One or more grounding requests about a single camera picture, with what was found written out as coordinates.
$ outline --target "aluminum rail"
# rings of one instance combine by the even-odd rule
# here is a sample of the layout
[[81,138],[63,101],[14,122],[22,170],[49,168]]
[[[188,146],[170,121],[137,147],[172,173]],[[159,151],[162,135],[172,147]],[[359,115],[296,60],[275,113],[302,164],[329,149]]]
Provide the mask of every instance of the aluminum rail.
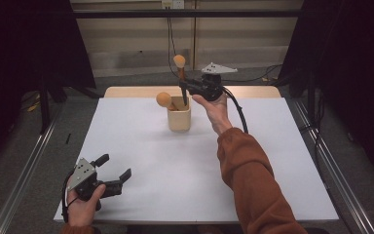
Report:
[[[307,116],[308,111],[306,110],[305,105],[300,100],[295,101],[295,105],[304,124],[306,126],[309,126],[310,121]],[[318,129],[309,130],[309,134],[312,138],[312,141],[316,142],[318,137]],[[348,206],[348,209],[350,210],[351,215],[357,224],[357,227],[360,229],[360,232],[363,234],[373,234],[374,227],[372,226],[372,223],[370,222],[365,209],[349,186],[348,182],[342,174],[342,171],[339,169],[335,159],[333,158],[333,155],[330,153],[329,148],[321,137],[318,141],[318,152],[326,168],[329,170],[330,175],[332,176],[333,181],[335,182],[341,196],[345,200],[345,204]]]
[[50,123],[47,130],[38,137],[38,140],[29,155],[28,161],[20,174],[17,183],[11,191],[10,196],[6,200],[3,208],[0,211],[0,234],[7,232],[12,218],[17,211],[19,203],[28,187],[29,181],[32,178],[33,172],[38,165],[41,155],[44,153],[45,147],[54,131],[57,120],[59,119],[62,106],[58,106],[54,111],[54,120]]
[[110,18],[297,18],[300,10],[137,10],[137,11],[89,11],[77,10],[77,19]]

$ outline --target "wrist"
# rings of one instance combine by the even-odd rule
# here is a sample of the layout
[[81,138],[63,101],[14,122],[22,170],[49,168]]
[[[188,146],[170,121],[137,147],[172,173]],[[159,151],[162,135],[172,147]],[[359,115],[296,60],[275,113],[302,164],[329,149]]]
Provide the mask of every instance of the wrist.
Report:
[[222,135],[224,132],[226,132],[227,130],[233,128],[232,124],[230,123],[230,121],[226,121],[226,122],[223,122],[221,124],[219,124],[216,128],[215,128],[215,131],[217,132],[217,134],[220,136]]
[[85,227],[85,226],[91,226],[92,222],[88,220],[83,220],[80,218],[69,218],[68,225],[71,227]]

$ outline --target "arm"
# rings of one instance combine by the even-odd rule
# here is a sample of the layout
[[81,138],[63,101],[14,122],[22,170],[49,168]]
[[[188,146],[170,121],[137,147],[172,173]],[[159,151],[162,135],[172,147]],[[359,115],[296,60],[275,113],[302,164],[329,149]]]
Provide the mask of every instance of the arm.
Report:
[[227,97],[208,102],[193,96],[205,109],[219,135],[217,157],[223,181],[232,188],[244,233],[306,233],[276,183],[269,159],[257,140],[233,128]]
[[101,184],[93,192],[93,196],[87,202],[75,198],[78,194],[75,190],[68,192],[66,200],[68,204],[68,223],[61,229],[61,234],[94,234],[95,229],[91,227],[97,201],[105,191],[105,184]]

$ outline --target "orange sleeve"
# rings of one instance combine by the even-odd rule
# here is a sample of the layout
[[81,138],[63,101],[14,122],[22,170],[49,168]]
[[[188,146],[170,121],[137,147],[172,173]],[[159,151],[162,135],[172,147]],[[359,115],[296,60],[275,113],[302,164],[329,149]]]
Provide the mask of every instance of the orange sleeve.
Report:
[[222,179],[234,192],[243,232],[307,233],[295,220],[257,140],[232,128],[217,141]]
[[91,226],[72,227],[65,223],[62,226],[60,234],[94,234],[94,229]]

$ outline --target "black curtain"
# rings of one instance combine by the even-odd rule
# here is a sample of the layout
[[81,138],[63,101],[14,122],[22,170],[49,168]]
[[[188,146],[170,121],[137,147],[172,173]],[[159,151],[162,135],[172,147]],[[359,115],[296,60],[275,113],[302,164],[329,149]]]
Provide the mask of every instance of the black curtain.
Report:
[[297,21],[279,78],[300,97],[314,77],[374,165],[374,1],[305,0],[302,9],[324,14]]
[[21,97],[39,90],[42,79],[58,101],[65,100],[64,86],[95,88],[69,1],[0,1],[0,144],[16,121]]

